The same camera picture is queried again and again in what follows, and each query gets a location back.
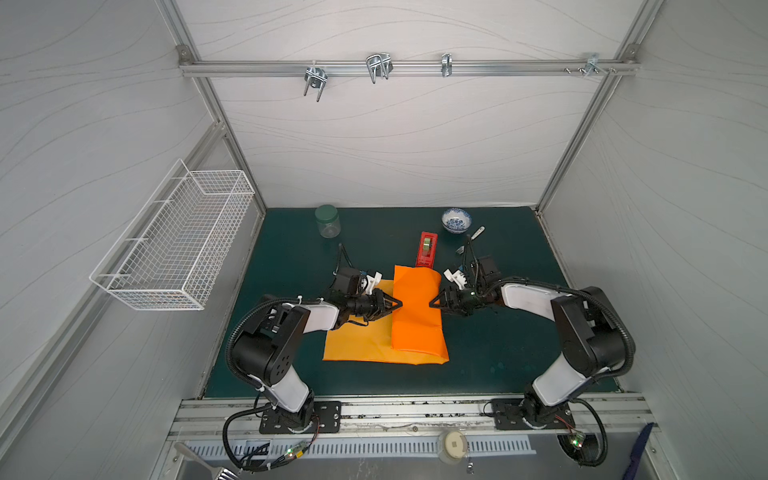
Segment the orange wrapping paper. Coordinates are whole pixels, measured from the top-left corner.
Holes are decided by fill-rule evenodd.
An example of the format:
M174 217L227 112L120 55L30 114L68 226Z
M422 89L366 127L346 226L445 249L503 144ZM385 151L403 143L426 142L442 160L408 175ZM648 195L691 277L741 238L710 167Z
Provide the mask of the orange wrapping paper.
M325 361L442 365L450 360L441 311L429 306L441 275L425 267L394 267L394 278L381 289L402 301L394 313L356 326L347 323L326 335Z

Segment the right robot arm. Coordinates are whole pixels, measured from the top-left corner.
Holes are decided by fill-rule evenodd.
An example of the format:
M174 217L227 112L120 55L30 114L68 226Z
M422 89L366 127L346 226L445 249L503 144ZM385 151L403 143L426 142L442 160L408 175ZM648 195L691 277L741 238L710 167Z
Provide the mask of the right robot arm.
M553 322L561 353L525 391L512 421L533 429L552 423L591 385L628 373L636 344L605 292L573 289L517 276L503 276L490 256L470 263L470 272L449 270L447 284L429 302L446 314L469 316L490 305L531 313Z

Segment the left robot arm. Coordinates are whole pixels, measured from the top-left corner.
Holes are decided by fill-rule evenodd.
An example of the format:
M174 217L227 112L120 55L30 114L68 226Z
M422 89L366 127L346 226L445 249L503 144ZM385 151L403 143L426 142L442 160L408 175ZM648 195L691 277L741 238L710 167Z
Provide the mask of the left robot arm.
M380 281L378 273L345 267L322 297L263 296L226 343L228 369L266 396L281 425L305 429L314 412L314 393L293 367L304 335L348 323L366 327L401 308L403 302L383 291Z

